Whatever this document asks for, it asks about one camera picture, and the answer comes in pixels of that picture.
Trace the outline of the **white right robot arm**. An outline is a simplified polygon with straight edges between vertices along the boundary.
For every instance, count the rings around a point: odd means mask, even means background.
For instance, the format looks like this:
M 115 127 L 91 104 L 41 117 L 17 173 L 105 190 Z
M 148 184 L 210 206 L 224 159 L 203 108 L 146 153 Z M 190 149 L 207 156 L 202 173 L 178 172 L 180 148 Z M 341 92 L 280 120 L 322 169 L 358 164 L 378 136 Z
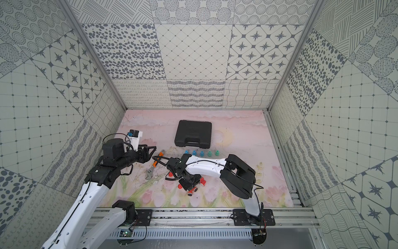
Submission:
M 191 154 L 181 158 L 170 158 L 166 168 L 172 174 L 172 181 L 178 181 L 185 191 L 195 191 L 197 185 L 204 182 L 203 176 L 220 179 L 227 189 L 244 202 L 248 217 L 259 220 L 263 205 L 255 191 L 261 186 L 256 184 L 256 172 L 238 156 L 230 154 L 223 159 L 204 159 Z

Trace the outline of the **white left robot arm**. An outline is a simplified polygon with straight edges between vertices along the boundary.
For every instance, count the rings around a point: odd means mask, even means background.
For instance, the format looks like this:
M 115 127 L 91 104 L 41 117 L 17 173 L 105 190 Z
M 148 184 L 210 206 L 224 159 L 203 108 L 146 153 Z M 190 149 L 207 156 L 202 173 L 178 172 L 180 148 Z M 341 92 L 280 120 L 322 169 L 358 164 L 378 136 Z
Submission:
M 122 224 L 136 224 L 137 212 L 131 201 L 118 200 L 109 213 L 84 233 L 98 204 L 110 191 L 122 170 L 136 162 L 148 162 L 157 150 L 140 144 L 138 137 L 115 138 L 102 146 L 103 155 L 85 178 L 78 197 L 56 231 L 42 245 L 44 249 L 97 249 Z

